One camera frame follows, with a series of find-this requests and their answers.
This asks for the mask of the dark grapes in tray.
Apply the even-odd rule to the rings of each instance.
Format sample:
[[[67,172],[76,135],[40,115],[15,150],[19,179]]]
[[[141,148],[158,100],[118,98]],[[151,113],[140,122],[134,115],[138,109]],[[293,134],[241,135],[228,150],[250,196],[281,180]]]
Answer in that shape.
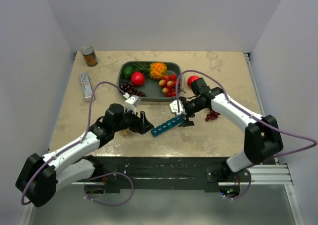
[[[128,93],[129,95],[136,95],[136,96],[139,96],[139,97],[146,97],[145,93],[142,92],[142,91],[137,90],[135,85],[129,80],[124,81],[123,83],[121,83],[120,84],[120,88],[124,92]]]

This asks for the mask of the teal weekly pill organizer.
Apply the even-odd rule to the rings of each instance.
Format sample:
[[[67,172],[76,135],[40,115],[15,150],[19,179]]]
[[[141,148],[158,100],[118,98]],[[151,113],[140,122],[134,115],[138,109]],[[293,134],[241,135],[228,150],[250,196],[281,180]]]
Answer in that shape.
[[[179,125],[182,121],[183,121],[183,118],[181,116],[173,117],[173,118],[169,119],[168,121],[160,124],[159,126],[151,129],[151,134],[153,137],[157,137],[157,136],[161,135],[162,133]]]

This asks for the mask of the red grapes on table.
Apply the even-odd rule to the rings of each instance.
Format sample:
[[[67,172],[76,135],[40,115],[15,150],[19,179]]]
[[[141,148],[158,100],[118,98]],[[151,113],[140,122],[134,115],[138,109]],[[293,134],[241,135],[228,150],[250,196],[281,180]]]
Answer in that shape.
[[[214,110],[210,110],[210,112],[206,114],[205,121],[208,122],[210,120],[216,120],[220,115],[220,113]]]

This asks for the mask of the orange spiky fruit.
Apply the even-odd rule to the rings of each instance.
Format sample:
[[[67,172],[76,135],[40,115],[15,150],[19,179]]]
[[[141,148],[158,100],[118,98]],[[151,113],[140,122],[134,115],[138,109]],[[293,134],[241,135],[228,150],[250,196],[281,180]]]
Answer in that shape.
[[[150,64],[149,76],[152,79],[160,80],[164,75],[167,74],[167,65],[161,62],[154,62]]]

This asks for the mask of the red apple in tray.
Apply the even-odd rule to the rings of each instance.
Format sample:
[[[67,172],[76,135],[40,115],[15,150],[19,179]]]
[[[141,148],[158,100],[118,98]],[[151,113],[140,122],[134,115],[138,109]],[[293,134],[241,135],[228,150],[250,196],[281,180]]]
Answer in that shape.
[[[134,72],[131,75],[131,82],[133,83],[133,85],[135,86],[141,86],[145,83],[146,79],[144,77],[144,75],[141,72]]]

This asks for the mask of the red apple on table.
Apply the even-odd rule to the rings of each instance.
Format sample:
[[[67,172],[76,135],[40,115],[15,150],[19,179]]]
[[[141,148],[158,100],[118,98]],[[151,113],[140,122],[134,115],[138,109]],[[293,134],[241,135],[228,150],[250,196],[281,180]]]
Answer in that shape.
[[[191,83],[199,79],[200,77],[197,75],[192,75],[187,80],[187,85],[191,88]]]

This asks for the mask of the cherry and strawberry bunch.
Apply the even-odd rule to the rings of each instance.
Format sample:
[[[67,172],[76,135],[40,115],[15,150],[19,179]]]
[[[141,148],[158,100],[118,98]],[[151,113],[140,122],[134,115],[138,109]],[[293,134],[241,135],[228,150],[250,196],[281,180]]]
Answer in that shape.
[[[162,88],[162,92],[165,97],[176,96],[176,81],[177,76],[175,74],[163,75],[159,80],[159,86]]]

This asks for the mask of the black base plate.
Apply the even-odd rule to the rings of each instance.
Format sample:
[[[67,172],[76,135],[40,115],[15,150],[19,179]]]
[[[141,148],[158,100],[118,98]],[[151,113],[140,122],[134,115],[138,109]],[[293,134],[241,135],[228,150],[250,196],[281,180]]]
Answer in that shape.
[[[231,172],[224,157],[86,156],[105,193],[121,190],[203,190],[219,192],[250,182],[247,169]]]

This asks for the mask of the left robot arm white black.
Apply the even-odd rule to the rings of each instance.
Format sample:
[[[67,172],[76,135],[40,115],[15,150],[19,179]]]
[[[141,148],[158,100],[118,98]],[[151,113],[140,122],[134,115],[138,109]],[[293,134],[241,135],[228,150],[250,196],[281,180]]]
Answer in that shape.
[[[21,203],[41,207],[59,189],[73,182],[100,180],[103,165],[90,152],[112,141],[116,132],[128,129],[143,135],[153,128],[144,111],[134,113],[121,104],[111,104],[104,116],[90,124],[73,142],[43,156],[34,153],[26,159],[15,183],[16,188],[22,192]]]

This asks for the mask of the purple silver toothpaste box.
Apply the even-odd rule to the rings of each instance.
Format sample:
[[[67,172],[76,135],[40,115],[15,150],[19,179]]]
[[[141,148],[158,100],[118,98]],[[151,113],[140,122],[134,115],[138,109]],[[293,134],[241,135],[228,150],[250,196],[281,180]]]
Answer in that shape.
[[[87,72],[80,73],[79,75],[82,91],[83,91],[83,97],[86,102],[90,102],[91,97],[93,96],[92,100],[95,101],[95,96],[93,95],[93,88],[91,86],[89,76]]]

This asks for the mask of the green lime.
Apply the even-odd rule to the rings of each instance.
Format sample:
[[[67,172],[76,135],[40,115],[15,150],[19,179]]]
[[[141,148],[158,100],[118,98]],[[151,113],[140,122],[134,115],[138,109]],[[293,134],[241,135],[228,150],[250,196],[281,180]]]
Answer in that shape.
[[[134,73],[135,69],[133,66],[126,66],[123,69],[123,77],[124,78],[131,78],[132,74]]]

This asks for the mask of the grey fruit tray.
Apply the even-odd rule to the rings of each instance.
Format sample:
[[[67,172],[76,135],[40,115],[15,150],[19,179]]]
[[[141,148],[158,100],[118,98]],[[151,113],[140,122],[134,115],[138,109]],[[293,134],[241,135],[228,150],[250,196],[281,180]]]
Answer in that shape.
[[[124,82],[130,80],[129,78],[124,77],[124,69],[126,67],[133,67],[135,68],[135,64],[139,62],[137,61],[130,61],[126,62],[122,65],[119,74],[117,85],[121,86]],[[167,65],[167,73],[175,74],[179,76],[181,74],[181,69],[178,64],[172,62],[164,62]],[[159,81],[150,78],[148,75],[145,75],[145,83],[141,86],[136,86],[136,90],[142,91],[146,96],[142,97],[143,102],[171,102],[172,97],[165,97],[162,89],[159,87]]]

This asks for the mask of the small amber glass jar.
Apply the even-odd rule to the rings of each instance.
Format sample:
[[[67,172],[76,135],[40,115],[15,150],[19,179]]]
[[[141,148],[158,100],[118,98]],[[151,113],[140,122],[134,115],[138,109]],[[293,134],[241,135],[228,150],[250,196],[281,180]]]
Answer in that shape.
[[[125,129],[125,130],[121,130],[119,133],[120,133],[120,136],[122,137],[128,137],[131,135],[132,132],[129,129]]]

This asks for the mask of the tin can orange label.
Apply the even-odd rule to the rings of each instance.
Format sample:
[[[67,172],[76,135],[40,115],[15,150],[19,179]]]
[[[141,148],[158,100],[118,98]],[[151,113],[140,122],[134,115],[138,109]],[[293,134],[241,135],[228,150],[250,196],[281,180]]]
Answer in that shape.
[[[94,67],[98,64],[98,59],[92,46],[83,46],[80,52],[85,60],[85,63],[89,67]]]

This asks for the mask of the green leafy sprig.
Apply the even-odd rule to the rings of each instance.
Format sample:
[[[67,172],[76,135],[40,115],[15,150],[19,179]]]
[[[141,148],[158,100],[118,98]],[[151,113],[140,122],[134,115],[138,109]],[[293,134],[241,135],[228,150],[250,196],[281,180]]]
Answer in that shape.
[[[134,63],[135,71],[141,72],[143,74],[149,74],[150,73],[150,66],[143,62],[136,62]]]

